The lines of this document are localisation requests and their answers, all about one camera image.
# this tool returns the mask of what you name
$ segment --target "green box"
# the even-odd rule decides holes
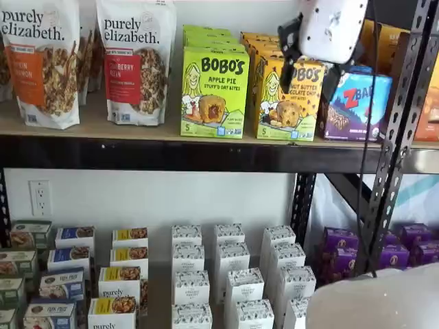
[[[248,54],[185,47],[183,58],[181,135],[242,138]]]

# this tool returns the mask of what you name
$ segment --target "bobo's box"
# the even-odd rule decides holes
[[[181,135],[242,138],[248,54],[185,47]]]
[[[335,92],[328,101],[322,97],[318,115],[318,132],[322,138],[344,141],[364,141],[370,112],[372,76],[360,73],[364,68],[353,67],[340,77]],[[385,109],[392,78],[378,75],[375,80],[369,140],[376,141],[387,127]]]
[[[283,60],[272,56],[263,56],[257,63],[253,77],[257,86],[254,108],[257,138],[312,141],[324,67],[319,62],[295,63],[292,85],[287,94],[279,84],[282,67]]]

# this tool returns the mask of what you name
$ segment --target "granola bag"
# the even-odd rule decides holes
[[[163,123],[176,30],[173,2],[97,0],[97,19],[106,50],[108,120]]]
[[[77,0],[0,0],[0,29],[25,123],[78,124]]]

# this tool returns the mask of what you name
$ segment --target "small cardboard box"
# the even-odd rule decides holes
[[[140,267],[140,278],[148,279],[148,248],[118,248],[110,253],[111,267]]]
[[[287,306],[284,329],[305,329],[309,297],[290,300]]]
[[[283,327],[288,301],[311,297],[316,289],[316,282],[310,266],[281,269],[274,303],[274,321],[278,329]]]
[[[172,305],[171,329],[211,329],[209,304]]]
[[[11,244],[13,248],[50,248],[51,221],[16,221],[11,228]]]
[[[177,272],[174,277],[172,304],[209,303],[210,289],[207,271]]]
[[[136,300],[134,297],[93,298],[88,310],[90,329],[135,329]]]
[[[231,329],[272,329],[274,314],[268,300],[237,302]]]
[[[148,229],[130,228],[112,231],[112,248],[148,247]]]
[[[296,235],[289,226],[281,225],[265,228],[262,236],[261,257],[259,259],[259,268],[265,280],[267,280],[268,263],[270,261],[272,247],[282,242],[296,242]]]
[[[223,243],[217,246],[214,285],[215,302],[221,304],[226,297],[226,281],[229,271],[248,269],[250,253],[244,242]]]
[[[282,267],[297,267],[305,265],[305,253],[298,243],[279,243],[272,247],[270,265],[265,292],[272,304],[276,297],[279,272]]]
[[[171,228],[172,247],[177,243],[201,245],[201,225],[174,225]]]
[[[182,136],[242,138],[248,64],[243,50],[185,47]]]
[[[41,276],[39,295],[51,300],[74,300],[78,328],[87,325],[86,287],[84,269],[63,269]]]
[[[76,329],[73,300],[34,299],[27,307],[24,328]]]
[[[237,302],[261,300],[263,278],[259,269],[241,269],[227,273],[226,298],[224,302],[224,321],[227,328],[233,324],[233,311]]]

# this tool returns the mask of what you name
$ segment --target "product packaging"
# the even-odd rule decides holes
[[[135,329],[136,300],[134,297],[93,298],[88,310],[90,329]]]
[[[308,298],[290,300],[287,306],[284,329],[305,329],[305,320],[307,318]]]
[[[172,305],[171,329],[211,329],[212,312],[209,304]]]
[[[230,329],[272,329],[274,314],[268,300],[237,302]]]
[[[259,259],[259,268],[262,276],[267,279],[268,262],[270,261],[270,252],[274,245],[282,242],[296,242],[296,235],[293,230],[287,226],[274,226],[265,228],[262,236],[261,257]]]
[[[202,235],[200,225],[174,225],[171,228],[172,247],[179,244],[201,245]]]
[[[0,0],[0,8],[4,13],[0,29],[26,125],[54,129],[77,125],[77,1]]]
[[[87,305],[83,268],[63,269],[43,274],[40,280],[39,295],[41,298],[51,300],[74,300],[76,302],[78,328],[85,329],[87,325]]]
[[[76,305],[73,300],[34,299],[27,307],[24,329],[76,329]]]
[[[111,267],[140,267],[140,278],[148,279],[148,248],[118,248],[110,254]]]
[[[176,272],[172,304],[208,304],[210,288],[207,271]]]
[[[316,289],[316,277],[310,266],[281,269],[274,303],[276,328],[284,326],[285,311],[289,300],[311,297]]]
[[[165,122],[176,11],[169,0],[97,0],[106,50],[108,120],[122,125]]]
[[[248,269],[250,253],[244,242],[220,243],[216,248],[214,271],[215,302],[221,304],[226,297],[226,281],[229,271]]]
[[[279,272],[282,267],[297,267],[305,265],[305,253],[298,243],[279,243],[272,247],[268,266],[268,277],[265,292],[274,304],[276,288],[279,282]]]
[[[257,86],[254,126],[257,138],[312,141],[316,128],[324,66],[299,60],[294,63],[290,92],[280,87],[283,59],[262,56],[254,74]]]
[[[148,229],[131,228],[128,230],[112,231],[112,247],[130,248],[130,247],[148,247]]]
[[[226,297],[224,300],[224,322],[227,328],[233,326],[233,311],[237,302],[261,300],[263,278],[259,269],[242,269],[227,273]]]
[[[243,50],[185,47],[182,136],[242,138],[248,64]]]
[[[49,248],[51,225],[51,221],[16,221],[10,233],[12,247]]]

